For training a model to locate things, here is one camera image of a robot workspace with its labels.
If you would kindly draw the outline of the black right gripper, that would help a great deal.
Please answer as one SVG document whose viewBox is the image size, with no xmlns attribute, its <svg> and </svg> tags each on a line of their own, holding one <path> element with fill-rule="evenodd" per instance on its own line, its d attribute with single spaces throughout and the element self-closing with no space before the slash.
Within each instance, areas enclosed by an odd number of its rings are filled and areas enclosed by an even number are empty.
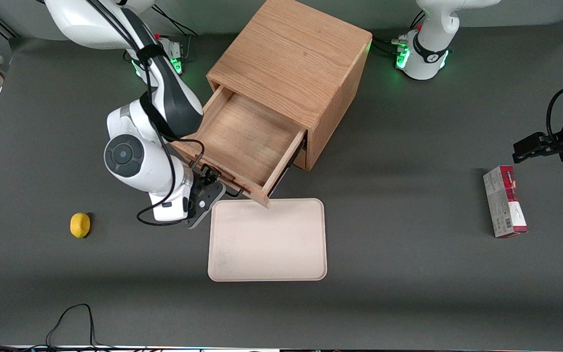
<svg viewBox="0 0 563 352">
<path fill-rule="evenodd" d="M 203 216 L 224 195 L 222 173 L 203 165 L 194 168 L 194 184 L 189 198 L 189 216 Z"/>
</svg>

